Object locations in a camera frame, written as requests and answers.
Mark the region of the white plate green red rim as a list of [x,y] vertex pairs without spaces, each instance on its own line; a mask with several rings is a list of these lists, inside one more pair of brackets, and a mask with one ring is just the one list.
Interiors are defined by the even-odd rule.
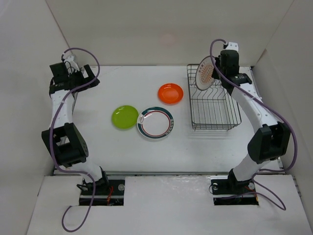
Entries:
[[150,107],[139,114],[136,127],[142,136],[151,140],[160,140],[172,132],[174,118],[165,108]]

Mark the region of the white plate orange sunburst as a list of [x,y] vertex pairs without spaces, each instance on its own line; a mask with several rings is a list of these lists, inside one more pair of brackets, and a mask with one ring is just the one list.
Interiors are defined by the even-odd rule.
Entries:
[[215,64],[215,58],[211,60],[211,56],[207,56],[202,59],[202,61],[199,63],[196,75],[195,75],[195,83],[196,87],[200,91],[207,90],[214,82],[213,78],[213,72],[214,72],[214,65]]

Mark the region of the lime green plate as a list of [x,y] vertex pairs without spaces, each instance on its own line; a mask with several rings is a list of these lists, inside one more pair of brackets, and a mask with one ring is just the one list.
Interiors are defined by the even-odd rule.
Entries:
[[118,129],[129,129],[136,124],[138,115],[135,107],[123,105],[113,111],[112,123]]

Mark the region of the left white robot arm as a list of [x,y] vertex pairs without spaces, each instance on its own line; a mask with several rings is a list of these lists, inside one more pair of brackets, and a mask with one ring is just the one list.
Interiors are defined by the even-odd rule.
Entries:
[[79,92],[97,86],[89,65],[79,68],[73,61],[64,61],[50,66],[53,78],[49,86],[52,100],[52,119],[50,128],[42,131],[42,140],[48,150],[53,149],[56,163],[71,171],[84,171],[87,190],[94,189],[98,194],[109,190],[109,180],[105,171],[89,161],[87,144],[73,123],[72,113]]

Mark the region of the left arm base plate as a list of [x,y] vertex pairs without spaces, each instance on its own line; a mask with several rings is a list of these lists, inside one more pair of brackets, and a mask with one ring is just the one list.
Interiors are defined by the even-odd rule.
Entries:
[[[109,179],[109,184],[106,188],[96,188],[93,206],[124,205],[125,179]],[[80,190],[79,205],[88,206],[92,198],[92,189],[87,188],[85,182],[76,186]]]

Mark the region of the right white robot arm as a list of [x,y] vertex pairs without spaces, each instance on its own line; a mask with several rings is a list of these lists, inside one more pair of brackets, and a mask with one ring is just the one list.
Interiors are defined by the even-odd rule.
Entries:
[[285,155],[291,131],[262,105],[249,76],[239,72],[237,51],[222,50],[216,59],[216,66],[222,86],[240,105],[254,131],[247,145],[247,155],[230,170],[227,180],[223,181],[227,194],[241,194],[254,173],[270,161]]

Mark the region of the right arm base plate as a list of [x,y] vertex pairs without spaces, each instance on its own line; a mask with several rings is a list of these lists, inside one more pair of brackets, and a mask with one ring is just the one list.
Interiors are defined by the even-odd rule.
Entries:
[[211,178],[209,187],[215,206],[258,206],[255,184],[252,181],[233,186],[226,178]]

